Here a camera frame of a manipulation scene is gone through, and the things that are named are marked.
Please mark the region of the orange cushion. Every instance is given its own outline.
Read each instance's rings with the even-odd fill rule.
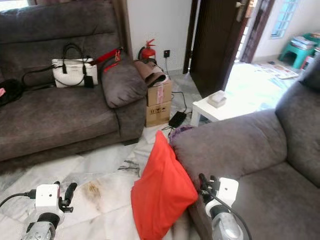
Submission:
[[[141,179],[131,190],[136,229],[142,240],[160,240],[198,198],[197,191],[161,131]]]

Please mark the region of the door handle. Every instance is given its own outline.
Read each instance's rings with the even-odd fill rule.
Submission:
[[[236,14],[236,20],[239,23],[242,21],[242,17],[244,15],[246,3],[247,3],[247,0],[243,0],[242,2],[237,1],[235,3],[235,7],[238,9],[238,13]]]

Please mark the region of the white tile floor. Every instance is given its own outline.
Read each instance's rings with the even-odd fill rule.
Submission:
[[[190,76],[172,76],[173,91],[183,91],[187,110],[201,96]],[[258,74],[247,64],[235,65],[231,72],[227,92],[247,98],[248,104],[257,109],[273,108],[295,80],[278,81]],[[172,99],[171,116],[184,110],[180,93]],[[183,124],[188,124],[191,114]],[[5,197],[36,188],[40,184],[61,182],[64,193],[71,182],[78,183],[73,197],[73,213],[66,213],[65,220],[57,228],[56,240],[138,240],[133,221],[130,191],[139,179],[155,142],[155,133],[167,125],[145,128],[138,143],[129,146],[113,144],[83,154],[44,162],[26,169],[0,175],[0,201]],[[0,239],[18,240],[33,219],[34,202],[16,197],[0,209]],[[187,217],[178,227],[185,229],[189,239],[200,239]],[[170,230],[164,239],[174,239]]]

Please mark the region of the white handbag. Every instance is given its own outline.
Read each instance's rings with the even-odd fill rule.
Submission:
[[[66,53],[69,49],[76,49],[80,59],[66,59]],[[62,59],[52,60],[52,72],[57,88],[85,86],[93,88],[98,85],[97,65],[91,65],[88,62],[92,58],[84,58],[81,49],[74,43],[68,43],[63,47]]]

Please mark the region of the wall outlet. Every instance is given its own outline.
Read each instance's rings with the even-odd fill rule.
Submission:
[[[163,51],[163,57],[164,58],[169,58],[170,57],[170,50],[164,50]]]

